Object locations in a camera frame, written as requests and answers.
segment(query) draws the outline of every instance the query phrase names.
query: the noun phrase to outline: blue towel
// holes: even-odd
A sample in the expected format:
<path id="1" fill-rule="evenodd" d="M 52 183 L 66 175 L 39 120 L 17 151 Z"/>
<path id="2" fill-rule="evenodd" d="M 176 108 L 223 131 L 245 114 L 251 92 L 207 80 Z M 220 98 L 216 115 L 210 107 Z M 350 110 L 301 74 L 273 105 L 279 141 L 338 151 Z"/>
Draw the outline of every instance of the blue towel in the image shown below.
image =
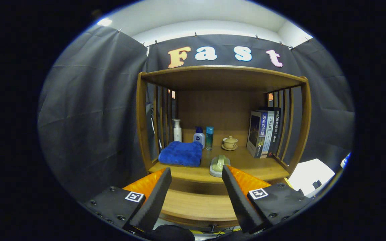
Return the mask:
<path id="1" fill-rule="evenodd" d="M 159 154 L 159 162 L 183 166 L 199 166 L 202 157 L 200 142 L 171 142 Z"/>

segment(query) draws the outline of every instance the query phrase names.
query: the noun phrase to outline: green soap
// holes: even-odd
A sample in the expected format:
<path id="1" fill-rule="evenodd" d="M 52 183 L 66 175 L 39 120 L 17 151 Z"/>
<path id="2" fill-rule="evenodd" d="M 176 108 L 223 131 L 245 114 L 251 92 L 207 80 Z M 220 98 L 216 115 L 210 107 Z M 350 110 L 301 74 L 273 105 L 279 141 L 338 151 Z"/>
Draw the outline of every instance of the green soap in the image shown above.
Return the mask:
<path id="1" fill-rule="evenodd" d="M 219 161 L 222 162 L 222 165 L 228 165 L 228 163 L 229 163 L 229 160 L 227 159 L 227 157 L 225 155 L 219 155 L 218 160 L 216 160 L 212 164 L 213 171 L 222 171 L 222 165 L 218 166 Z"/>

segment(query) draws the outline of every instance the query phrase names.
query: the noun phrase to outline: saucer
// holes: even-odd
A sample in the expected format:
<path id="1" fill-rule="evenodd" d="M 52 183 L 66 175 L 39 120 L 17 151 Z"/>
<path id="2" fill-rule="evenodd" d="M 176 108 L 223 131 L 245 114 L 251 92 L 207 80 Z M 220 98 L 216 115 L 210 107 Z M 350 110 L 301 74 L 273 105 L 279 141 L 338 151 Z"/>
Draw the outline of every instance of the saucer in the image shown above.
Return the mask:
<path id="1" fill-rule="evenodd" d="M 236 145 L 236 147 L 233 148 L 233 149 L 227 149 L 227 148 L 224 147 L 224 145 L 221 145 L 221 148 L 223 148 L 226 151 L 234 151 L 234 150 L 238 149 L 238 145 Z"/>

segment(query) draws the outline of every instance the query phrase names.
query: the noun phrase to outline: book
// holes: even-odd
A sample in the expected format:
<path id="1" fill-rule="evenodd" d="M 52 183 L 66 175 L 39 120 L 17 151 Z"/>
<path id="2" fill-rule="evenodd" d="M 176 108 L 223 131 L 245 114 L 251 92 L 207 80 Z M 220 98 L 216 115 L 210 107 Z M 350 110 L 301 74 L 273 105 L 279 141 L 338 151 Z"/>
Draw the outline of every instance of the book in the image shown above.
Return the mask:
<path id="1" fill-rule="evenodd" d="M 262 156 L 266 138 L 268 111 L 252 111 L 247 139 L 247 149 L 254 158 Z"/>
<path id="2" fill-rule="evenodd" d="M 269 145 L 268 151 L 266 153 L 263 152 L 263 154 L 266 154 L 267 157 L 271 157 L 272 155 L 277 154 L 280 140 L 281 140 L 281 128 L 283 128 L 282 111 L 281 111 L 281 108 L 279 107 L 264 107 L 264 108 L 260 108 L 259 111 L 262 111 L 262 110 L 274 111 L 274 121 L 273 121 L 270 145 Z"/>
<path id="3" fill-rule="evenodd" d="M 269 147 L 272 142 L 272 133 L 274 127 L 275 111 L 268 111 L 268 124 L 266 126 L 265 142 L 262 149 L 260 158 L 266 158 L 269 152 Z"/>

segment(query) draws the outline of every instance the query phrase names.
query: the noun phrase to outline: shelf back panel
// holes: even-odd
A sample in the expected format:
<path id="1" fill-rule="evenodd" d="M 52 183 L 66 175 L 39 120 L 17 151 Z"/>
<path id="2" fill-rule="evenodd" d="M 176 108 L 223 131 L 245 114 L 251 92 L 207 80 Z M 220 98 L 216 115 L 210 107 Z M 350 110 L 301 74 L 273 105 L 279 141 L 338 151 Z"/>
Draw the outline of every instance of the shelf back panel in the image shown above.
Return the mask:
<path id="1" fill-rule="evenodd" d="M 179 91 L 178 118 L 181 119 L 183 142 L 192 142 L 195 126 L 214 127 L 213 146 L 232 135 L 238 146 L 247 146 L 251 111 L 265 104 L 262 92 Z"/>

